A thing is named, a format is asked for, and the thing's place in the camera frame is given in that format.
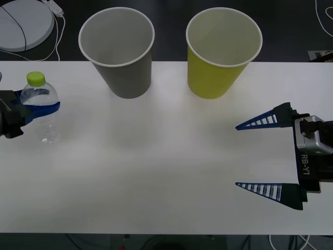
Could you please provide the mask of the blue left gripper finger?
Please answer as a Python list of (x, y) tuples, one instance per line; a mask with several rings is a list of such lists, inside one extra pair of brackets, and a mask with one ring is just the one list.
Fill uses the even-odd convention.
[(23, 105), (28, 111), (25, 115), (24, 121), (25, 125), (29, 124), (34, 119), (51, 115), (57, 112), (60, 108), (60, 102), (56, 102), (52, 105)]
[(23, 89), (19, 91), (14, 91), (14, 94), (17, 97), (17, 103), (20, 102), (21, 104), (37, 104), (34, 100), (35, 97), (42, 96), (42, 95), (49, 95), (50, 90), (48, 89)]

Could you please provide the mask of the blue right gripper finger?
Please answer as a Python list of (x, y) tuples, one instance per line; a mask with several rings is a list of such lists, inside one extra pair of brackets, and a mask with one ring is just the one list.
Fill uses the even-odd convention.
[(290, 102), (274, 107), (261, 115), (236, 126), (236, 130), (285, 128), (292, 126), (292, 111)]
[(303, 210), (303, 203), (308, 201), (306, 190), (294, 183), (236, 182), (235, 185), (294, 210)]

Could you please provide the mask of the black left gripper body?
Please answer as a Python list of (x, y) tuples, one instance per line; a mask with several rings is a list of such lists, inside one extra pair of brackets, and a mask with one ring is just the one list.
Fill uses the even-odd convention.
[(8, 139), (23, 135), (24, 117), (28, 114), (13, 90), (1, 90), (1, 136)]

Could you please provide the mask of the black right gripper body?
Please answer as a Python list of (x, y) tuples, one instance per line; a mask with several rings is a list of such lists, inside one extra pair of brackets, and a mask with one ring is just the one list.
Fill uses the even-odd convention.
[(321, 183), (332, 183), (332, 121), (301, 114), (293, 125), (299, 185), (319, 193)]

